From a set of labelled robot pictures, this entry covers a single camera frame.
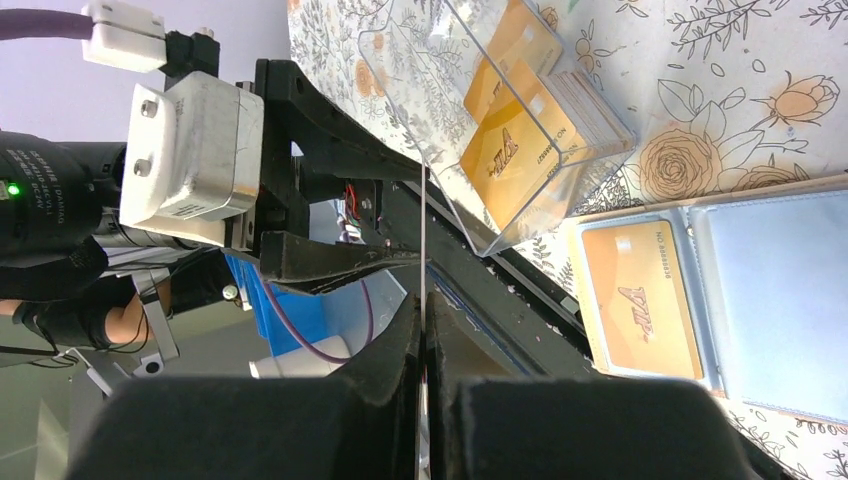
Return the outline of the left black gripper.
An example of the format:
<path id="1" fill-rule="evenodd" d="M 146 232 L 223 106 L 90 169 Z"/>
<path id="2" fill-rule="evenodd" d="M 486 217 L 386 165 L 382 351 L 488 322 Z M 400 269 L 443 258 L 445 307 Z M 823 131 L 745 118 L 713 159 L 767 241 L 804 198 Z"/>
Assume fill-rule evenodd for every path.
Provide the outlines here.
<path id="1" fill-rule="evenodd" d="M 340 197 L 352 179 L 414 181 L 421 164 L 337 107 L 295 61 L 259 59 L 255 67 L 255 93 L 264 101 L 259 193 L 247 213 L 226 222 L 225 246 L 259 253 L 263 280 L 304 295 L 418 264 L 417 251 L 304 238 L 311 204 Z"/>

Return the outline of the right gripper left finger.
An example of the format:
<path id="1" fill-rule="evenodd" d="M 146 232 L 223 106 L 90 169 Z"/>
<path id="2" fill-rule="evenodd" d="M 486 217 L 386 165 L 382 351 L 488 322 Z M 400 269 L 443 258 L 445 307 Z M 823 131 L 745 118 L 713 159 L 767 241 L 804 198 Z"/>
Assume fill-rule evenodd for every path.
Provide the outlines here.
<path id="1" fill-rule="evenodd" d="M 133 380 L 105 403 L 71 479 L 413 479 L 420 300 L 324 377 Z"/>

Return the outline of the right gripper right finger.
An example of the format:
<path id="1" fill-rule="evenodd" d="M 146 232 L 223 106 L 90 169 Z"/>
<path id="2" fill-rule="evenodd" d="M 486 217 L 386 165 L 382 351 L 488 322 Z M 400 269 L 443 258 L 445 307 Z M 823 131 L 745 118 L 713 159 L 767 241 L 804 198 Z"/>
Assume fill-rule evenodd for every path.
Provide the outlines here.
<path id="1" fill-rule="evenodd" d="M 436 479 L 751 479 L 701 387 L 675 380 L 513 376 L 426 300 L 430 467 Z"/>

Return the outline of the person forearm in background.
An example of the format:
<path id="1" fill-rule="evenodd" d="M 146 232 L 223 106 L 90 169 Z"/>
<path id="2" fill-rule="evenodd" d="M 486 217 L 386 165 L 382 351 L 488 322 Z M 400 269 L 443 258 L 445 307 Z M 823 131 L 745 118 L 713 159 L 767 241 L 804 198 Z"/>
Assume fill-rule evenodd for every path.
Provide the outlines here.
<path id="1" fill-rule="evenodd" d="M 225 256 L 214 251 L 169 269 L 157 286 L 168 316 L 223 299 L 235 283 Z M 85 293 L 53 302 L 3 299 L 1 313 L 32 333 L 62 346 L 105 350 L 143 342 L 152 335 L 137 290 L 129 276 L 99 279 Z"/>

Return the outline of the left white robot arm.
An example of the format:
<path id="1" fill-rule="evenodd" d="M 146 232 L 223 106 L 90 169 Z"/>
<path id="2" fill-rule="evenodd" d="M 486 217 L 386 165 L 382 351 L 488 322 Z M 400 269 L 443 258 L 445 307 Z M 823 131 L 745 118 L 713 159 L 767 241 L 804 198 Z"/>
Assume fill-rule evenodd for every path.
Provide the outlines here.
<path id="1" fill-rule="evenodd" d="M 378 225 L 381 190 L 425 176 L 338 109 L 290 60 L 261 60 L 256 82 L 222 81 L 216 61 L 164 66 L 138 86 L 124 142 L 1 135 L 1 293 L 65 299 L 109 268 L 104 227 L 126 246 L 217 247 L 260 279 L 324 294 L 417 259 L 411 251 L 310 236 L 310 209 L 348 199 Z"/>

